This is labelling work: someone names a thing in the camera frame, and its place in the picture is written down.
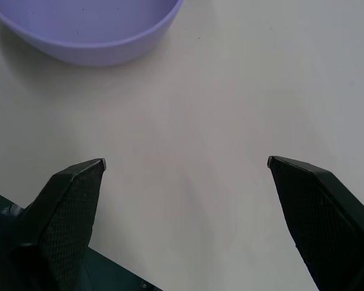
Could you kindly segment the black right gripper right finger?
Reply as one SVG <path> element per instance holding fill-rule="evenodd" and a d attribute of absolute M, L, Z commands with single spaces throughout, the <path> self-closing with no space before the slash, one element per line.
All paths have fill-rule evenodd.
<path fill-rule="evenodd" d="M 270 156 L 286 225 L 319 290 L 364 290 L 364 205 L 330 171 Z"/>

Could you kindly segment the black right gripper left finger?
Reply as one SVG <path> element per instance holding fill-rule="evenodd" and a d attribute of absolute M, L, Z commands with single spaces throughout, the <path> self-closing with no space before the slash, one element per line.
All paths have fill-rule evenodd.
<path fill-rule="evenodd" d="M 0 195 L 0 290 L 77 290 L 105 171 L 72 165 L 26 208 Z"/>

